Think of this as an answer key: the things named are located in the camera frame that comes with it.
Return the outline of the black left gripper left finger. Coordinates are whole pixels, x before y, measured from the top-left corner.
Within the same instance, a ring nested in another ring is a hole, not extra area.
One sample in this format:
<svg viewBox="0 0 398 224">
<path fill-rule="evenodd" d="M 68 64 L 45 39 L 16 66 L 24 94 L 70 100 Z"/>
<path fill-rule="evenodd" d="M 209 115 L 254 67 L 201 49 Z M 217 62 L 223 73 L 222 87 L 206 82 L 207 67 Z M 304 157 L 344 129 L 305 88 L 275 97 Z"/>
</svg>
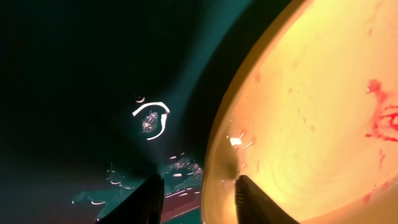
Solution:
<svg viewBox="0 0 398 224">
<path fill-rule="evenodd" d="M 164 179 L 150 176 L 96 224 L 159 224 L 164 204 Z"/>
</svg>

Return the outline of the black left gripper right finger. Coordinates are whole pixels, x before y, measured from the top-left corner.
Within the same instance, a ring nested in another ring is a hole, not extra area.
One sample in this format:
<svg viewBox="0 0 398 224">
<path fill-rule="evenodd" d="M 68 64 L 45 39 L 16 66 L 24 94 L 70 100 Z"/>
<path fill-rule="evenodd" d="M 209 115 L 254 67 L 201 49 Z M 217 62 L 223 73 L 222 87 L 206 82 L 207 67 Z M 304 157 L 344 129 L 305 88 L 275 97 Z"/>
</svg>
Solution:
<svg viewBox="0 0 398 224">
<path fill-rule="evenodd" d="M 239 224 L 299 224 L 247 175 L 235 182 L 235 204 Z"/>
</svg>

